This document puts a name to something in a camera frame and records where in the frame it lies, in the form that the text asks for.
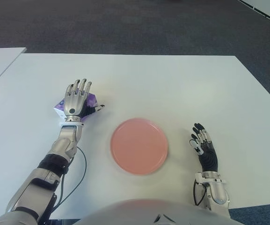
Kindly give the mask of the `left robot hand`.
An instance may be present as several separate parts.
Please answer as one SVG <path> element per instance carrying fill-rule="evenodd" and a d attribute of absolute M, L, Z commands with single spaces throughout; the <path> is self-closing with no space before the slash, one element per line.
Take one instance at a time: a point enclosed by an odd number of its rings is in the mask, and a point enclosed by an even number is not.
<path fill-rule="evenodd" d="M 92 82 L 86 79 L 76 80 L 69 84 L 64 96 L 64 114 L 66 121 L 82 122 L 85 117 L 100 111 L 105 105 L 93 105 L 90 103 L 90 88 Z"/>

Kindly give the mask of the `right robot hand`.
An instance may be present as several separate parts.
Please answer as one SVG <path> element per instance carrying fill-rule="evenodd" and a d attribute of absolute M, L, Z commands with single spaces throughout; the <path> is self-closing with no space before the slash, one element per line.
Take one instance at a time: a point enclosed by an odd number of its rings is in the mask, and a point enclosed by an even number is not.
<path fill-rule="evenodd" d="M 203 172 L 218 172 L 218 158 L 209 133 L 200 123 L 192 128 L 189 143 L 198 155 Z"/>

